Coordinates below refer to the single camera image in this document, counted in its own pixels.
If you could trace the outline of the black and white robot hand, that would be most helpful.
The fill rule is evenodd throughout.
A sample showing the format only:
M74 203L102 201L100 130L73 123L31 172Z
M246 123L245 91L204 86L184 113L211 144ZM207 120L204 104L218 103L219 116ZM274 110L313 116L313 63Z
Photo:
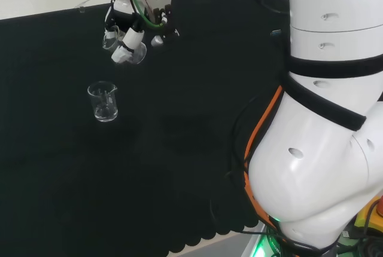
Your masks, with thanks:
M172 21L172 7L167 3L163 8L149 8L139 5L144 17L130 0L111 0L105 16L102 48L111 53L114 63L141 63L147 53L144 35L153 31L152 47L160 47L176 41L179 31Z

